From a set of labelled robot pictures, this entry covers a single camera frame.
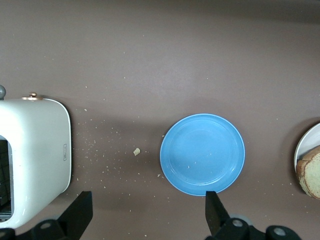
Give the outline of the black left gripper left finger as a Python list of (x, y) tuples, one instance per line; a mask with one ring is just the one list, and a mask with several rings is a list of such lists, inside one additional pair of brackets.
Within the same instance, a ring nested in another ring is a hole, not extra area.
[(83, 191), (58, 217), (47, 219), (30, 230), (16, 234), (12, 228), (2, 228), (2, 240), (79, 240), (93, 218), (91, 191)]

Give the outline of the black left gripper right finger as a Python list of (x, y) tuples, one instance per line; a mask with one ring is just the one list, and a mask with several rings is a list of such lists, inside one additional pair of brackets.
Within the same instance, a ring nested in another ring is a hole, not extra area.
[(270, 225), (265, 232), (238, 217), (230, 217), (218, 194), (207, 191), (205, 195), (205, 218), (211, 235), (208, 240), (299, 240), (292, 229)]

